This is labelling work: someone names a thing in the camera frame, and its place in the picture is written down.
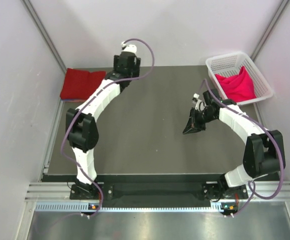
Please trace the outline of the red t-shirt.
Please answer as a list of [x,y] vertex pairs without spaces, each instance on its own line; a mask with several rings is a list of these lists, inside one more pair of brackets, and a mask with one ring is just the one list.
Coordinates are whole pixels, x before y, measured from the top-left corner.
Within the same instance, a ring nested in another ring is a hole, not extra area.
[[68,68],[60,92],[60,99],[77,99],[85,102],[101,85],[105,76],[105,71],[90,72]]

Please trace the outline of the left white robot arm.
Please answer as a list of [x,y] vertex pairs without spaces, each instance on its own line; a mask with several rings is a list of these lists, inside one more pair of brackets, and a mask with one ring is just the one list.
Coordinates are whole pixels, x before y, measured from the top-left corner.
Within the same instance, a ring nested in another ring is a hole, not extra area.
[[109,103],[140,75],[141,59],[134,44],[122,44],[114,56],[113,70],[107,73],[94,93],[77,108],[66,112],[65,129],[77,163],[77,176],[71,186],[70,199],[96,200],[101,197],[96,184],[94,148],[99,140],[97,120]]

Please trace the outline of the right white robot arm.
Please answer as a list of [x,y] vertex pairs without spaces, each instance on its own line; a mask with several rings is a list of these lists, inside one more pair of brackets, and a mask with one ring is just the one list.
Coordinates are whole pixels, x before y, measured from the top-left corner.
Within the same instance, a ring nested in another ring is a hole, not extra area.
[[242,164],[222,174],[217,180],[220,197],[230,198],[238,187],[269,174],[283,172],[286,167],[283,135],[268,130],[250,118],[232,99],[222,99],[216,89],[192,97],[184,135],[206,130],[207,123],[220,121],[235,132],[244,143]]

